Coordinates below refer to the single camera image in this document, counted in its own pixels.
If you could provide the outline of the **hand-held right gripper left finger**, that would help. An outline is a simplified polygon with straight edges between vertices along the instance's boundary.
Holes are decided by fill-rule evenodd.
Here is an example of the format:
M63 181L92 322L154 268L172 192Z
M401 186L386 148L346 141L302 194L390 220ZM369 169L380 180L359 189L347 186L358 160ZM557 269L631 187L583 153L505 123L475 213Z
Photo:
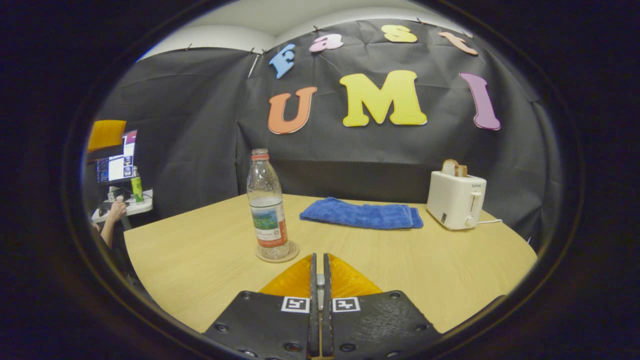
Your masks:
M320 355L317 255L291 269L302 270L303 295L240 291L203 335L240 357L310 360Z

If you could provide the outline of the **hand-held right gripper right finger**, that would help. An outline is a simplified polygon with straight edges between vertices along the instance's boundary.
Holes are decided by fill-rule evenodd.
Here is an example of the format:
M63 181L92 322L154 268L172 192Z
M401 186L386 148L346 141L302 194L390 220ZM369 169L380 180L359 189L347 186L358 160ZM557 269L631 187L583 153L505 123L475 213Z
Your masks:
M382 292L342 259L323 255L322 355L403 360L442 334L402 291Z

